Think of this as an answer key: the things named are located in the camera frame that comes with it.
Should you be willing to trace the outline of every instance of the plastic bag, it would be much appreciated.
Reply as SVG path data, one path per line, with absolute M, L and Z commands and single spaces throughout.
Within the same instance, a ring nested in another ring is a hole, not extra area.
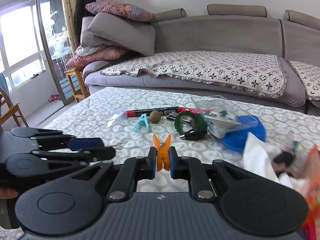
M 302 227 L 306 227 L 320 216 L 320 154 L 317 145 L 308 153 L 306 175 L 309 182 L 303 190 L 303 196 L 308 204 L 308 215 Z
M 127 107 L 122 106 L 121 108 L 118 108 L 116 112 L 108 119 L 107 127 L 121 123 L 126 119 L 127 119 Z

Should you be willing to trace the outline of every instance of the white cloth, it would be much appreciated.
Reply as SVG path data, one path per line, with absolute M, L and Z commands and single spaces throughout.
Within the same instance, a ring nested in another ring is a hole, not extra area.
M 277 178 L 272 168 L 271 160 L 280 153 L 281 149 L 260 141 L 249 132 L 243 152 L 244 168 L 247 171 L 280 183 L 301 193 L 307 182 L 306 179 L 295 179 L 289 177 L 286 173 L 282 173 L 279 178 Z
M 100 49 L 100 47 L 90 48 L 90 47 L 79 46 L 76 49 L 76 54 L 79 56 L 88 56 L 88 55 L 92 55 L 92 54 L 96 53 L 97 51 L 99 51 L 99 49 Z

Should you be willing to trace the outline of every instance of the wooden chair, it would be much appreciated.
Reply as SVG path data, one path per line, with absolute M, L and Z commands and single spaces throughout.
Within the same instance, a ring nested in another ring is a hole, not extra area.
M 0 130 L 2 130 L 1 125 L 7 121 L 11 116 L 13 117 L 14 121 L 16 122 L 16 124 L 18 126 L 21 126 L 18 120 L 18 117 L 22 119 L 22 121 L 24 122 L 24 124 L 26 125 L 26 127 L 29 127 L 27 124 L 26 119 L 24 119 L 24 116 L 18 106 L 18 104 L 13 105 L 11 103 L 10 98 L 8 97 L 7 93 L 5 93 L 1 88 L 0 88 L 0 93 L 2 94 L 2 96 L 0 96 L 1 98 L 1 106 L 3 106 L 4 104 L 7 104 L 8 106 L 8 111 L 6 113 L 2 113 L 0 114 Z

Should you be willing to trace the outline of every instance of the bed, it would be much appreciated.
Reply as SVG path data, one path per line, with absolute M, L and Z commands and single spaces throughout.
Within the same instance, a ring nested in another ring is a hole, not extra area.
M 182 141 L 173 123 L 162 117 L 157 124 L 150 124 L 150 132 L 142 128 L 133 131 L 138 118 L 129 118 L 120 124 L 107 127 L 107 120 L 114 111 L 122 106 L 127 109 L 146 109 L 165 106 L 194 107 L 193 95 L 165 91 L 126 89 L 107 87 L 92 94 L 47 125 L 45 128 L 62 130 L 77 137 L 101 137 L 105 145 L 124 144 L 113 159 L 115 164 L 123 163 L 127 158 L 146 156 L 153 146 L 152 135 L 159 139 L 172 135 L 171 146 L 175 146 L 178 155 L 192 156 L 203 163 L 214 159 L 223 159 L 242 166 L 242 155 L 222 145 L 220 140 L 207 136 L 199 141 Z M 258 116 L 266 129 L 267 142 L 281 146 L 289 139 L 290 132 L 299 138 L 304 150 L 314 143 L 320 143 L 320 117 L 306 115 L 287 109 L 236 102 L 249 114 Z M 170 179 L 170 173 L 160 171 L 153 181 L 143 180 L 138 183 L 138 191 L 175 192 L 187 191 L 185 181 Z

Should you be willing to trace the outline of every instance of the dark coat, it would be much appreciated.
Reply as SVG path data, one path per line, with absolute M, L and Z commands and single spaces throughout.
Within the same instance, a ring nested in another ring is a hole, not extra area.
M 73 25 L 75 29 L 75 38 L 78 46 L 80 45 L 82 18 L 94 16 L 94 14 L 90 13 L 85 8 L 85 5 L 91 2 L 96 2 L 96 0 L 77 0 L 76 2 L 75 15 L 73 16 Z

